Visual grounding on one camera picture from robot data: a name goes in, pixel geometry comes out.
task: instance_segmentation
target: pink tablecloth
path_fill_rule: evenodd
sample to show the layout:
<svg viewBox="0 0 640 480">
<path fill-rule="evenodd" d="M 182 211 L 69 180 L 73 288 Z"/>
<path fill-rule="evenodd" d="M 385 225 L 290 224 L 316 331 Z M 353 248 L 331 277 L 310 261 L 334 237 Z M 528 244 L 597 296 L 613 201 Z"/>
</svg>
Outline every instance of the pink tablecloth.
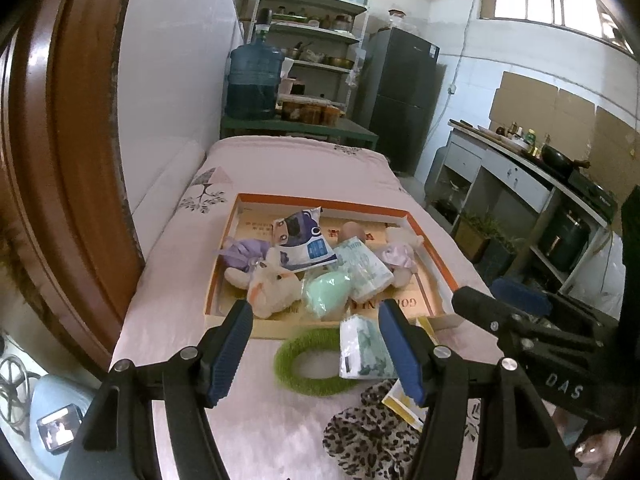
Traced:
<svg viewBox="0 0 640 480">
<path fill-rule="evenodd" d="M 214 252 L 238 192 L 306 196 L 409 211 L 460 285 L 488 293 L 453 240 L 400 186 L 379 153 L 286 137 L 233 137 L 213 145 L 196 174 L 216 168 L 207 185 L 194 184 L 149 255 L 131 301 L 114 362 L 163 361 L 196 344 L 204 330 L 204 297 Z M 495 337 L 464 322 L 439 339 L 468 359 L 495 363 Z M 361 388 L 327 399 L 281 389 L 272 363 L 279 341 L 251 340 L 229 395 L 208 413 L 232 480 L 343 479 L 322 449 L 322 431 L 335 413 L 356 406 Z M 177 479 L 166 417 L 154 406 L 164 480 Z M 468 478 L 461 467 L 458 478 Z"/>
</svg>

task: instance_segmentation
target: green fuzzy ring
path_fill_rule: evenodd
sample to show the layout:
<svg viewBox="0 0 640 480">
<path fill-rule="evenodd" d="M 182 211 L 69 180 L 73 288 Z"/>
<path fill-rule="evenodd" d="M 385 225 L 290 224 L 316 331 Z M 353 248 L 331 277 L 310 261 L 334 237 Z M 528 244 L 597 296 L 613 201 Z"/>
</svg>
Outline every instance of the green fuzzy ring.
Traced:
<svg viewBox="0 0 640 480">
<path fill-rule="evenodd" d="M 282 386 L 302 395 L 327 397 L 345 392 L 358 383 L 338 376 L 310 379 L 295 375 L 294 361 L 300 354 L 308 351 L 340 353 L 340 331 L 337 328 L 314 328 L 295 339 L 285 341 L 273 360 L 273 371 Z"/>
</svg>

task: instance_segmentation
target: green table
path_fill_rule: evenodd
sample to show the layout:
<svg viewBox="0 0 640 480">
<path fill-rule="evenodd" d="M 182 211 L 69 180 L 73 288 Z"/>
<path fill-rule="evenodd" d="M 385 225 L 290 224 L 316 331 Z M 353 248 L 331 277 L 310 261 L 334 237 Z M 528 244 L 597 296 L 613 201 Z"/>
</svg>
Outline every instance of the green table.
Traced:
<svg viewBox="0 0 640 480">
<path fill-rule="evenodd" d="M 233 119 L 228 116 L 222 117 L 221 136 L 223 139 L 234 135 L 242 135 L 242 133 L 238 133 L 238 130 L 271 130 L 275 132 L 309 134 L 327 137 L 327 139 L 337 138 L 338 144 L 343 144 L 345 139 L 356 139 L 363 141 L 364 147 L 370 150 L 375 150 L 378 142 L 376 134 L 345 118 L 338 119 L 336 125 L 331 127 L 294 123 L 292 121 L 283 121 L 281 118 L 252 121 Z"/>
</svg>

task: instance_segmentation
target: black frying pan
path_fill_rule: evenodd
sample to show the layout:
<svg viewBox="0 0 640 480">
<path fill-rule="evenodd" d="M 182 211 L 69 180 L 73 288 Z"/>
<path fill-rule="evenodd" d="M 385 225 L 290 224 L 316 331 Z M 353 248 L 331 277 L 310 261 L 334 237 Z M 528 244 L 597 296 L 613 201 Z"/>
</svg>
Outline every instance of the black frying pan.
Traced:
<svg viewBox="0 0 640 480">
<path fill-rule="evenodd" d="M 542 161 L 564 178 L 569 178 L 576 168 L 588 168 L 591 165 L 588 160 L 571 160 L 564 153 L 559 152 L 548 144 L 542 146 Z"/>
</svg>

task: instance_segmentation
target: brown ball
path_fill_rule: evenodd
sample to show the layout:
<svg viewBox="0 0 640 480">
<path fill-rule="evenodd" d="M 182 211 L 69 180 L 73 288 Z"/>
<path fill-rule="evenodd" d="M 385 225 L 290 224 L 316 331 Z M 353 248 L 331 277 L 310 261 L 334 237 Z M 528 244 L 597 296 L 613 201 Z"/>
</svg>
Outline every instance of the brown ball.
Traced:
<svg viewBox="0 0 640 480">
<path fill-rule="evenodd" d="M 354 236 L 357 236 L 362 243 L 366 243 L 367 241 L 367 234 L 364 232 L 364 227 L 357 222 L 346 222 L 338 233 L 338 243 L 349 240 Z"/>
</svg>

